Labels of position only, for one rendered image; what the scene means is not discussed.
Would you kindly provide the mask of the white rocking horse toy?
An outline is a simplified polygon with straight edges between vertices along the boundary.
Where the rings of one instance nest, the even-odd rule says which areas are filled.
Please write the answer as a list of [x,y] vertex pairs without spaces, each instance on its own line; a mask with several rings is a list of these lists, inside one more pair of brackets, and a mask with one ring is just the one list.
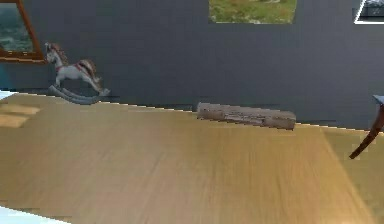
[[[46,42],[45,49],[45,59],[54,65],[56,73],[55,83],[49,87],[53,94],[78,105],[92,105],[99,102],[101,98],[110,95],[110,90],[102,86],[102,78],[97,76],[96,66],[91,59],[81,59],[76,63],[70,63],[64,50],[57,43]],[[82,80],[88,83],[97,94],[84,96],[67,90],[61,86],[65,79]]]

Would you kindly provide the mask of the brown framed window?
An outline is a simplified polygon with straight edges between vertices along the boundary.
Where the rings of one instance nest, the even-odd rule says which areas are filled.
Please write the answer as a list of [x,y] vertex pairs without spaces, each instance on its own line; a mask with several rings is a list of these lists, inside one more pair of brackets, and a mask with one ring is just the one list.
[[45,63],[22,0],[0,0],[0,61]]

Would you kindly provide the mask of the green landscape wall picture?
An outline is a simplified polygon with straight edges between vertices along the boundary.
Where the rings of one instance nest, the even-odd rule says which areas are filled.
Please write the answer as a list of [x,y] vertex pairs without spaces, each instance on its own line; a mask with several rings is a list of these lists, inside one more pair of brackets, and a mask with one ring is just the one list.
[[208,0],[214,23],[291,24],[298,0]]

